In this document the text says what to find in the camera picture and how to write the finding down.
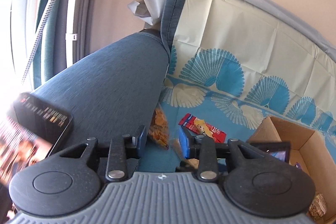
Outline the clear bag brown snacks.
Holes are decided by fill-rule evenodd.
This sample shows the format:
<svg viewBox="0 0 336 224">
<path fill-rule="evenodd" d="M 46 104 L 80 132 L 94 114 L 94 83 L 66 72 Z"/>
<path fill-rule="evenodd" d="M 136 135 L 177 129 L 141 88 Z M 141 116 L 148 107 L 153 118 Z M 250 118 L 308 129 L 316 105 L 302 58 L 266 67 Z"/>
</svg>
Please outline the clear bag brown snacks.
<svg viewBox="0 0 336 224">
<path fill-rule="evenodd" d="M 148 136 L 156 145 L 169 149 L 168 121 L 159 105 L 154 109 Z"/>
</svg>

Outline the red flat snack packet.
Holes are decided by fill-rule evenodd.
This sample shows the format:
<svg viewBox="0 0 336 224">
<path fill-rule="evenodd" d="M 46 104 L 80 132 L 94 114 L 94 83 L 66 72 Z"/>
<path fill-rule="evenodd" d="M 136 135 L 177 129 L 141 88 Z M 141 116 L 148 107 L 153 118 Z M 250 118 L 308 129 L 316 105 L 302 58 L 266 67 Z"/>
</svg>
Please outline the red flat snack packet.
<svg viewBox="0 0 336 224">
<path fill-rule="evenodd" d="M 186 127 L 191 132 L 198 135 L 205 135 L 213 138 L 215 143 L 224 143 L 226 133 L 202 119 L 197 118 L 190 113 L 187 113 L 178 123 L 180 126 Z"/>
</svg>

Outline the yellow snack bar wrapper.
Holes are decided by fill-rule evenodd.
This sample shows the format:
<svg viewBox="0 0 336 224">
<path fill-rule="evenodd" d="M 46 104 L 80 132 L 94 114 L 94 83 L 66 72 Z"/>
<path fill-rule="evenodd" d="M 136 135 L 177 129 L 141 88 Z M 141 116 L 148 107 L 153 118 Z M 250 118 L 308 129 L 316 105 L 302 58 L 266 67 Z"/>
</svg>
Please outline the yellow snack bar wrapper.
<svg viewBox="0 0 336 224">
<path fill-rule="evenodd" d="M 212 131 L 208 128 L 208 126 L 207 126 L 207 124 L 204 120 L 196 118 L 194 120 L 194 125 L 197 128 L 198 133 L 200 133 L 204 136 L 208 136 L 210 138 L 213 137 Z"/>
</svg>

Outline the black gold snack packet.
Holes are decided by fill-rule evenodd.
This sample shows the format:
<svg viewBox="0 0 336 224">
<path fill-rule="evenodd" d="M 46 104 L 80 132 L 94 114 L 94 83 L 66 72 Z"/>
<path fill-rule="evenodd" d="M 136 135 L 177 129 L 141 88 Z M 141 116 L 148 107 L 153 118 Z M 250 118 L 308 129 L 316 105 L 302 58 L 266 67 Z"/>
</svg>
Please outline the black gold snack packet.
<svg viewBox="0 0 336 224">
<path fill-rule="evenodd" d="M 291 144 L 288 141 L 281 142 L 252 142 L 251 146 L 258 148 L 261 151 L 264 151 L 273 157 L 288 163 L 290 158 L 290 149 Z"/>
</svg>

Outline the blue fan-pattern sofa cover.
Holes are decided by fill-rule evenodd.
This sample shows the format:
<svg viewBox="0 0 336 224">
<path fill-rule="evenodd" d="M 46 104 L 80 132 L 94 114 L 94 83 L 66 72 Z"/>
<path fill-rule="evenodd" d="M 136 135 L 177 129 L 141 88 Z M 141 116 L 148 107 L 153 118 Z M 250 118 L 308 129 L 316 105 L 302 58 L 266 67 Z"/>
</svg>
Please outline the blue fan-pattern sofa cover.
<svg viewBox="0 0 336 224">
<path fill-rule="evenodd" d="M 269 116 L 317 130 L 335 157 L 335 61 L 275 16 L 243 0 L 165 0 L 161 36 L 171 47 L 159 103 L 168 132 L 162 163 L 174 170 L 173 143 L 191 114 L 247 140 Z"/>
</svg>

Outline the purple candy wrapper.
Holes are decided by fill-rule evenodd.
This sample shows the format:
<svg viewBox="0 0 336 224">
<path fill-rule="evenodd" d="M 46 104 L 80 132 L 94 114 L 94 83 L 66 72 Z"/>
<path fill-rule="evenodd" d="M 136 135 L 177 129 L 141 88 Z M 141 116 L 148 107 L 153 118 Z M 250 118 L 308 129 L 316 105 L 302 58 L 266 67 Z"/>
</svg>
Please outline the purple candy wrapper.
<svg viewBox="0 0 336 224">
<path fill-rule="evenodd" d="M 296 168 L 302 170 L 302 166 L 299 164 L 299 162 L 296 162 L 294 165 Z"/>
</svg>

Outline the black smartphone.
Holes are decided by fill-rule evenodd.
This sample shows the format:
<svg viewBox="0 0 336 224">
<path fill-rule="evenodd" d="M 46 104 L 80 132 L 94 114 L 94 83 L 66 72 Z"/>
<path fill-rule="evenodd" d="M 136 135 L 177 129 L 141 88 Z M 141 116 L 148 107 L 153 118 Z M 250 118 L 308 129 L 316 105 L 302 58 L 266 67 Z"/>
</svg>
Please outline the black smartphone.
<svg viewBox="0 0 336 224">
<path fill-rule="evenodd" d="M 1 115 L 1 184 L 56 152 L 72 129 L 72 115 L 22 93 Z"/>
</svg>

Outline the open cardboard box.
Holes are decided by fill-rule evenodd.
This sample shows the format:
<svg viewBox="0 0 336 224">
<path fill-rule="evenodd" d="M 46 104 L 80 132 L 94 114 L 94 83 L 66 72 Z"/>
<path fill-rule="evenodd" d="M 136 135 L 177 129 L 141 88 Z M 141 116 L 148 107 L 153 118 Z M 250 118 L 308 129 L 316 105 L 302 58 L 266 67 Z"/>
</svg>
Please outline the open cardboard box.
<svg viewBox="0 0 336 224">
<path fill-rule="evenodd" d="M 335 162 L 326 148 L 322 133 L 274 116 L 266 117 L 249 142 L 291 144 L 289 164 L 296 163 L 315 183 L 327 205 L 326 214 L 317 223 L 335 223 Z"/>
</svg>

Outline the grey window curtain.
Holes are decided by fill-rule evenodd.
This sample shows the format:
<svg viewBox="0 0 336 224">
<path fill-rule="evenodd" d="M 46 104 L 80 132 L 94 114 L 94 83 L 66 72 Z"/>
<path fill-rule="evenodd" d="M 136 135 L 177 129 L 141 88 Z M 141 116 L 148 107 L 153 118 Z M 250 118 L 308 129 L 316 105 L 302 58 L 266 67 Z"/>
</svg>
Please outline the grey window curtain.
<svg viewBox="0 0 336 224">
<path fill-rule="evenodd" d="M 14 70 L 36 89 L 89 53 L 94 0 L 10 0 Z"/>
</svg>

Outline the green mixed-grain snack bag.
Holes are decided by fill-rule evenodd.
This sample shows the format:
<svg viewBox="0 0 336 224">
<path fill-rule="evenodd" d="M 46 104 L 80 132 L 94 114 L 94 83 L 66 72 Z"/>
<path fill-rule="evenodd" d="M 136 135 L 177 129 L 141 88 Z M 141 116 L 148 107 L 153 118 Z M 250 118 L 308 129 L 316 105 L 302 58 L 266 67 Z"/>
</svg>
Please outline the green mixed-grain snack bag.
<svg viewBox="0 0 336 224">
<path fill-rule="evenodd" d="M 327 213 L 327 204 L 323 197 L 323 194 L 320 192 L 315 192 L 313 201 L 311 202 L 308 214 L 314 221 L 319 221 L 323 219 Z"/>
</svg>

